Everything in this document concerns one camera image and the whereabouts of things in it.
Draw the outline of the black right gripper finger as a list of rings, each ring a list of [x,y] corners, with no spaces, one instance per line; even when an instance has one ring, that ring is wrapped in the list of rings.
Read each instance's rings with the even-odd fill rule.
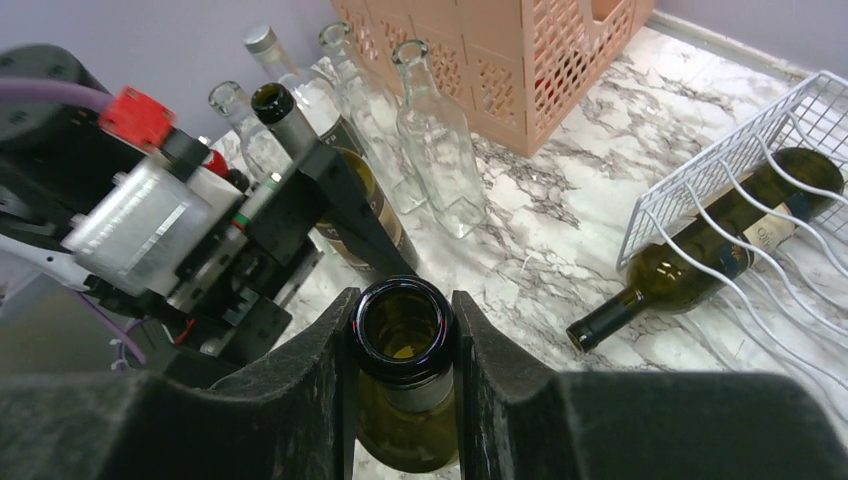
[[[465,479],[843,479],[819,404],[774,374],[556,372],[452,295]]]

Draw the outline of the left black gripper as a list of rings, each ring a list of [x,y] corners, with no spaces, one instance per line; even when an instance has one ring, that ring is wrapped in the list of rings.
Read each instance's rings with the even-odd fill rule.
[[[357,369],[345,335],[359,290],[268,352],[322,256],[310,229],[334,232],[332,247],[369,279],[413,275],[416,252],[398,220],[394,240],[371,208],[353,153],[315,140],[291,157],[291,176],[255,184],[169,294],[87,278],[88,296],[129,319],[112,341],[111,369],[126,374],[4,378],[3,478],[351,477]]]

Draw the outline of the green wine bottle silver neck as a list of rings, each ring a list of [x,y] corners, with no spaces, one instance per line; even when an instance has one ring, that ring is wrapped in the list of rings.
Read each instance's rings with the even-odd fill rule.
[[[419,276],[392,276],[361,294],[350,321],[359,442],[407,473],[457,464],[456,321],[446,297]]]

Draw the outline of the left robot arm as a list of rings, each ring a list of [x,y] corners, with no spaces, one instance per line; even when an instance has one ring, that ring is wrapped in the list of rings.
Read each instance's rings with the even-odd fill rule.
[[[127,372],[1,384],[5,479],[348,479],[357,369],[344,290],[287,342],[283,294],[327,223],[379,276],[409,273],[372,177],[315,139],[287,92],[294,160],[241,189],[173,114],[112,95],[67,50],[1,55],[1,235],[85,302],[135,320]]]

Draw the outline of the small clear glass bottle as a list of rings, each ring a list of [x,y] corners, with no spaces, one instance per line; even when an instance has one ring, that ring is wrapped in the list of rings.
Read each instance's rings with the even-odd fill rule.
[[[283,174],[292,160],[255,115],[250,98],[235,81],[224,81],[208,95],[211,108],[226,120],[239,141],[241,158],[257,180],[272,173]]]

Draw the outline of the small red-capped bottle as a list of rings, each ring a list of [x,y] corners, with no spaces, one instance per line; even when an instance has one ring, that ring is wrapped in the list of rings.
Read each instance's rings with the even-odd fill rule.
[[[209,154],[204,160],[203,166],[207,170],[226,180],[242,193],[246,193],[251,185],[249,177],[241,170],[231,167],[223,155],[215,149],[209,150]]]

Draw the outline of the clear square glass bottle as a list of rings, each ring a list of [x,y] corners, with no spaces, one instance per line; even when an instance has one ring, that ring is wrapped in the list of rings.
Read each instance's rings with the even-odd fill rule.
[[[402,82],[396,125],[435,220],[462,239],[486,216],[482,177],[463,110],[443,95],[431,72],[429,46],[399,44],[391,60]]]

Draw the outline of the green Primitivo wine bottle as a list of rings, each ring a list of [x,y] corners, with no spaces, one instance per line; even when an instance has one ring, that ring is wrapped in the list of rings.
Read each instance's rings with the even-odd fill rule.
[[[324,144],[329,145],[319,138],[318,134],[297,106],[292,94],[283,85],[272,82],[259,87],[253,93],[250,104],[260,122],[265,125],[290,157],[291,147],[293,145],[308,145],[315,140],[319,140]],[[366,199],[371,204],[373,211],[379,215],[381,223],[383,223],[387,228],[387,231],[390,232],[392,238],[397,240],[400,236],[400,232],[393,222],[398,220],[400,222],[400,226],[403,227],[403,225],[399,220],[398,215],[394,212],[390,201],[384,194],[376,175],[372,172],[369,165],[362,156],[351,150],[335,146],[331,147],[341,151],[347,150],[356,156],[356,159],[351,161],[349,165],[353,167],[355,171],[361,175],[361,178],[366,181]],[[334,238],[336,234],[334,232],[330,233],[326,227],[315,228],[315,230],[332,247],[330,240]]]

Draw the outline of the clear bottle silver cap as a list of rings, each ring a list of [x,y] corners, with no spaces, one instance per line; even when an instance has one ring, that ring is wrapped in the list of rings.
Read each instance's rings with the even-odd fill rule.
[[[298,67],[267,24],[250,27],[243,45],[269,78],[292,94],[322,141],[366,156],[356,129],[342,112],[336,90],[325,75],[309,67]]]

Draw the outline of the peach plastic crate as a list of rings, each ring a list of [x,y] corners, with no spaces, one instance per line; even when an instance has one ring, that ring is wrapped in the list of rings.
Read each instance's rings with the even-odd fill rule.
[[[645,25],[644,0],[336,1],[370,68],[400,92],[391,54],[417,38],[473,132],[530,157]]]

